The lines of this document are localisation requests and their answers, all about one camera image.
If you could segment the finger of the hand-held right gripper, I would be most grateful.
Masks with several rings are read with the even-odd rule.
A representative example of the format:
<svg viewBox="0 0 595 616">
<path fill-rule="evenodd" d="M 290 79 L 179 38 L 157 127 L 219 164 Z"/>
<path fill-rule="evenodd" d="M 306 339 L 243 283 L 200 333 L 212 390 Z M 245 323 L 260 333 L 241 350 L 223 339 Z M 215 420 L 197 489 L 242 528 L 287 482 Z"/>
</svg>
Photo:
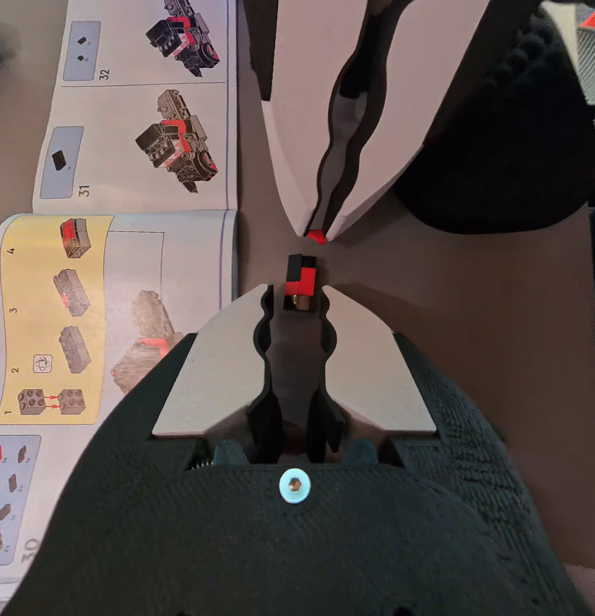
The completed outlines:
<svg viewBox="0 0 595 616">
<path fill-rule="evenodd" d="M 385 97 L 368 95 L 362 122 L 330 198 L 338 212 L 324 222 L 331 241 L 396 182 L 426 135 L 484 16 L 489 1 L 410 1 L 400 13 L 384 63 Z"/>
<path fill-rule="evenodd" d="M 271 94 L 262 109 L 278 195 L 300 236 L 320 204 L 332 100 L 363 35 L 368 3 L 278 2 Z"/>
</svg>

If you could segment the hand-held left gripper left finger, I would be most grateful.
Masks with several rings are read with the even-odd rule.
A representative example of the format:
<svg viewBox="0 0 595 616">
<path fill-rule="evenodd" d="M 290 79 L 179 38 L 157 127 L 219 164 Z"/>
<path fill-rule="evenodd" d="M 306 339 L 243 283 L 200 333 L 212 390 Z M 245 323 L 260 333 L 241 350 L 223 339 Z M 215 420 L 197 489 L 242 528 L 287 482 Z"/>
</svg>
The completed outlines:
<svg viewBox="0 0 595 616">
<path fill-rule="evenodd" d="M 266 356 L 274 299 L 273 286 L 261 284 L 200 329 L 155 423 L 155 437 L 198 437 L 210 447 L 234 439 L 251 463 L 278 461 L 283 418 Z"/>
</svg>

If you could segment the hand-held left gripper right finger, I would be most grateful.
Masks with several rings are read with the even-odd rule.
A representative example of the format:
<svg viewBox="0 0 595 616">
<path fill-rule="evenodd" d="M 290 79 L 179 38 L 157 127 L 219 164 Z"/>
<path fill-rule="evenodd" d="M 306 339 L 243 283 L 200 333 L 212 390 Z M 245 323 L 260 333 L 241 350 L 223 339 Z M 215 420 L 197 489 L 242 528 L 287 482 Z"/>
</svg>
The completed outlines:
<svg viewBox="0 0 595 616">
<path fill-rule="evenodd" d="M 368 439 L 430 438 L 437 428 L 391 328 L 332 286 L 319 299 L 324 358 L 309 409 L 306 454 L 340 461 Z"/>
</svg>

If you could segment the red and black brick assembly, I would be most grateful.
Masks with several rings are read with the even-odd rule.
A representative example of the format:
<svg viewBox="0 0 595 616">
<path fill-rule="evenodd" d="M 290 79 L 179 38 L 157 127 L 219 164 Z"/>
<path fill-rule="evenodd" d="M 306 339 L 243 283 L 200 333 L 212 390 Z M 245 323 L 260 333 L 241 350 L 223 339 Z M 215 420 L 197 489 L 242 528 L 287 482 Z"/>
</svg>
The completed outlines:
<svg viewBox="0 0 595 616">
<path fill-rule="evenodd" d="M 310 312 L 315 296 L 317 258 L 292 254 L 287 259 L 284 310 Z"/>
</svg>

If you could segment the grey-brown desk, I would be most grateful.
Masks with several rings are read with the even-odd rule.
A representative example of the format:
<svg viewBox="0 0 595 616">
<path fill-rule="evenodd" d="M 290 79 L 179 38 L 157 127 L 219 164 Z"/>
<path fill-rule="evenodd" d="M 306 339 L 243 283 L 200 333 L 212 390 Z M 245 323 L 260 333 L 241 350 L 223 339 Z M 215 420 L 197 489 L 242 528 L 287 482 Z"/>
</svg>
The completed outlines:
<svg viewBox="0 0 595 616">
<path fill-rule="evenodd" d="M 328 209 L 337 184 L 347 180 L 347 146 L 369 93 L 384 100 L 385 58 L 409 2 L 368 3 L 363 35 L 332 100 L 332 143 L 309 230 L 325 234 L 324 222 L 338 212 Z M 540 4 L 489 2 L 423 146 L 483 85 L 513 31 Z M 237 79 L 236 68 L 238 205 L 237 155 L 242 166 L 255 167 L 260 151 L 238 145 L 238 119 L 247 118 L 237 111 Z M 274 292 L 266 356 L 283 418 L 278 461 L 251 463 L 234 439 L 210 447 L 198 437 L 153 435 L 201 326 L 98 427 L 2 615 L 593 615 L 559 562 L 575 555 L 555 536 L 545 496 L 527 466 L 521 477 L 508 451 L 513 445 L 518 453 L 528 437 L 536 445 L 537 436 L 562 436 L 563 419 L 549 424 L 544 408 L 540 428 L 537 411 L 524 419 L 516 411 L 495 417 L 452 380 L 458 373 L 451 349 L 441 357 L 434 352 L 435 334 L 455 343 L 463 367 L 469 351 L 485 350 L 486 376 L 494 375 L 495 351 L 503 351 L 505 370 L 520 372 L 530 359 L 552 362 L 531 345 L 538 341 L 533 329 L 553 325 L 571 301 L 539 299 L 545 283 L 523 255 L 509 258 L 507 272 L 486 273 L 494 264 L 489 252 L 514 242 L 528 248 L 544 228 L 445 232 L 416 219 L 394 184 L 347 230 L 319 245 L 294 232 L 273 172 L 280 232 L 268 214 L 242 229 L 278 279 L 257 285 Z M 562 221 L 545 228 L 561 230 Z M 317 258 L 310 312 L 283 307 L 292 254 Z M 393 438 L 379 451 L 359 439 L 340 461 L 309 460 L 326 285 L 391 328 L 435 422 L 434 437 Z M 231 303 L 249 292 L 239 294 L 237 282 L 235 290 Z"/>
</svg>

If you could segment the dark cloth bundle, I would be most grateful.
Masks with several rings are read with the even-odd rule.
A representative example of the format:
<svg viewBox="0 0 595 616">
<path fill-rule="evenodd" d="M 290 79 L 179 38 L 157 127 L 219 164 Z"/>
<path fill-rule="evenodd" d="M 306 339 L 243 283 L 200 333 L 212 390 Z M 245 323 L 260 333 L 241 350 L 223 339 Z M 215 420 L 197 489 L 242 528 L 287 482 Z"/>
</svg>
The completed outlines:
<svg viewBox="0 0 595 616">
<path fill-rule="evenodd" d="M 562 35 L 536 7 L 394 194 L 416 219 L 449 233 L 552 226 L 595 206 L 594 119 Z"/>
</svg>

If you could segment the open building instruction booklet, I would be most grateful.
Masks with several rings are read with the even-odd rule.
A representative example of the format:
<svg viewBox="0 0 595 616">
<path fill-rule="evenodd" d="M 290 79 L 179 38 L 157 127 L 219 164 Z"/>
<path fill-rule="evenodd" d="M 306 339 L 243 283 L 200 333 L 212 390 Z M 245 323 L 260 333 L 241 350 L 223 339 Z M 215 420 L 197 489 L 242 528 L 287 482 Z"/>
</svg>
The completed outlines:
<svg viewBox="0 0 595 616">
<path fill-rule="evenodd" d="M 0 613 L 98 427 L 236 297 L 236 2 L 70 1 L 0 225 Z"/>
</svg>

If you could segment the pale box with red corner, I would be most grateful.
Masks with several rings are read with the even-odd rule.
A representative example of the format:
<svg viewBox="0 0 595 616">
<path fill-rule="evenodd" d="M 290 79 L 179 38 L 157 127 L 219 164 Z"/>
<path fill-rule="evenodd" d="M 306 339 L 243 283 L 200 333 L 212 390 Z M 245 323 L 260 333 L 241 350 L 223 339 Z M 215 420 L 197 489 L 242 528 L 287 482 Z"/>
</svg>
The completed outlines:
<svg viewBox="0 0 595 616">
<path fill-rule="evenodd" d="M 575 21 L 579 81 L 587 103 L 595 106 L 595 8 L 577 4 Z"/>
</svg>

